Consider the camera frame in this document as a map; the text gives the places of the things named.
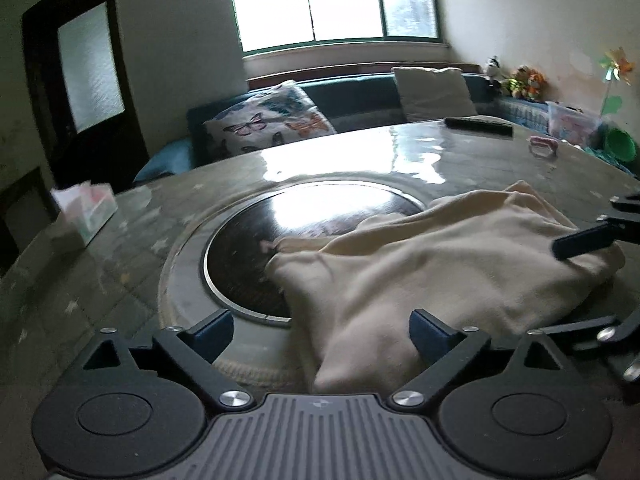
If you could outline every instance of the plastic container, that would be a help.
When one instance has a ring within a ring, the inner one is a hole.
[[[600,145],[601,135],[598,128],[602,120],[598,116],[578,112],[553,102],[547,104],[549,135],[581,148],[597,148]]]
[[[607,131],[604,150],[620,162],[632,162],[636,158],[636,143],[627,132],[619,128]]]

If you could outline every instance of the gray ribbed plate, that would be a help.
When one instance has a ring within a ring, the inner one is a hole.
[[[54,476],[52,480],[61,479]],[[417,415],[373,395],[268,395],[222,415],[183,462],[153,480],[487,480],[450,457]],[[580,479],[588,480],[590,476]]]

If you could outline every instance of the butterfly pillow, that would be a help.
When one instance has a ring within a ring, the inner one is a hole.
[[[204,125],[217,149],[232,156],[336,133],[294,81],[249,97]]]

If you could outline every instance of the cream cloth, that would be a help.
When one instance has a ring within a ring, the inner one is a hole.
[[[284,290],[309,388],[386,396],[424,368],[408,335],[414,308],[455,328],[520,334],[556,322],[623,267],[617,245],[555,260],[551,240],[574,229],[520,181],[338,237],[284,238],[266,274]]]

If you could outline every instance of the tissue box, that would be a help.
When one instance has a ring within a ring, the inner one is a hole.
[[[68,189],[53,189],[51,195],[60,206],[64,222],[78,231],[85,246],[118,209],[109,184],[92,186],[84,182]]]

